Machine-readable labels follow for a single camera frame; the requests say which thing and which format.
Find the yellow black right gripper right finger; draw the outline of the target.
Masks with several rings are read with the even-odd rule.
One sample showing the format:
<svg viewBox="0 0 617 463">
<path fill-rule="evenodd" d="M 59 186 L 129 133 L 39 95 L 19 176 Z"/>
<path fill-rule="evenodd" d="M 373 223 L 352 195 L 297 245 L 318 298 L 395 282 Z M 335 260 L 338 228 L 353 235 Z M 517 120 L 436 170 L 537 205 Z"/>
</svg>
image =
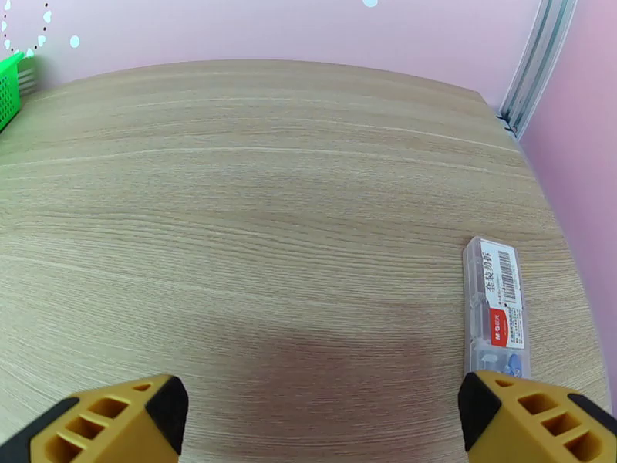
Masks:
<svg viewBox="0 0 617 463">
<path fill-rule="evenodd" d="M 477 371 L 457 403 L 469 463 L 617 463 L 617 419 L 567 387 Z"/>
</svg>

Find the green plastic basket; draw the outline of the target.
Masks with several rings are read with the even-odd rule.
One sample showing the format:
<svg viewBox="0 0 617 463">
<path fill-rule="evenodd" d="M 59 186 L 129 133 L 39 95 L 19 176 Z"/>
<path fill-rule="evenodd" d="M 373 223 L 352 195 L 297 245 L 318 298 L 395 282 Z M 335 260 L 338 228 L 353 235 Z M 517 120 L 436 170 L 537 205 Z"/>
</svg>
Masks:
<svg viewBox="0 0 617 463">
<path fill-rule="evenodd" d="M 23 52 L 0 61 L 0 133 L 21 109 L 22 98 L 38 88 L 34 55 Z"/>
</svg>

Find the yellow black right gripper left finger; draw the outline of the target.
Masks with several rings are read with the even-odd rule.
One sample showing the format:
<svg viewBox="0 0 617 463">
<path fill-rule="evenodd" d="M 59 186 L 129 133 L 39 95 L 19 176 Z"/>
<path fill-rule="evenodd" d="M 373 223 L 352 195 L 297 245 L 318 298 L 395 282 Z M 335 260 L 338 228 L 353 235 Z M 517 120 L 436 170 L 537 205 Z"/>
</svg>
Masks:
<svg viewBox="0 0 617 463">
<path fill-rule="evenodd" d="M 169 374 L 76 392 L 0 444 L 0 463 L 179 463 L 188 408 Z"/>
</svg>

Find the aluminium frame post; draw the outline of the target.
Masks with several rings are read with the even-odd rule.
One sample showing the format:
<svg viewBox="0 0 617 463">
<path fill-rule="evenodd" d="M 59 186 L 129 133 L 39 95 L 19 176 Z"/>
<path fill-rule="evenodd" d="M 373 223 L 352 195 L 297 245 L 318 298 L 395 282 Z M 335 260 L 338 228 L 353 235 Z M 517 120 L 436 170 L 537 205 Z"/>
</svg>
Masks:
<svg viewBox="0 0 617 463">
<path fill-rule="evenodd" d="M 514 78 L 497 112 L 506 131 L 520 139 L 558 62 L 578 0 L 541 0 Z"/>
</svg>

